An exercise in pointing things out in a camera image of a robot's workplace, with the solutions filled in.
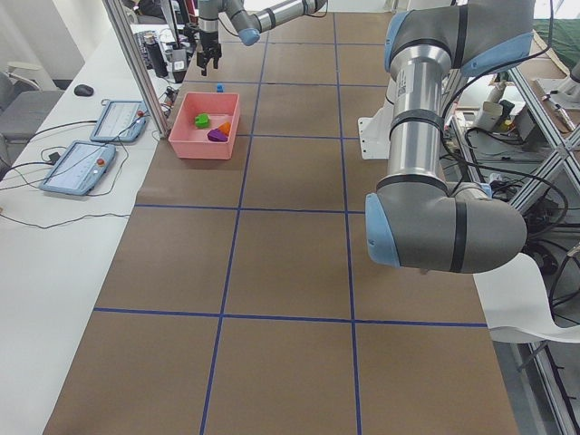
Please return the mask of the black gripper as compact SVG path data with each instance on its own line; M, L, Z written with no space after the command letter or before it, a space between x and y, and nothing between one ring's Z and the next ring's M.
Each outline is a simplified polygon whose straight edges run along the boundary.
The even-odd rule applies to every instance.
M197 66L201 67L201 75L207 76L207 66L211 63L214 69L218 69L222 56L221 44L218 32L199 32L200 49L197 51Z

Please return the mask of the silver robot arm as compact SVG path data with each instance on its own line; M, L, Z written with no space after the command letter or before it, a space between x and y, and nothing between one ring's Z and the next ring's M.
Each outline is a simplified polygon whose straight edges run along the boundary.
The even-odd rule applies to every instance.
M365 200L370 258L382 265L476 274L503 266L527 239L522 216L469 184L438 176L442 83L522 63L533 39L530 1L470 1L396 14L384 67L396 83L387 174Z
M303 15L313 15L327 5L323 0L283 1L255 13L249 13L243 1L199 1L198 29L201 48L197 50L197 66L202 76L208 75L208 65L218 68L222 56L219 41L219 16L226 14L245 46L257 43L260 35Z

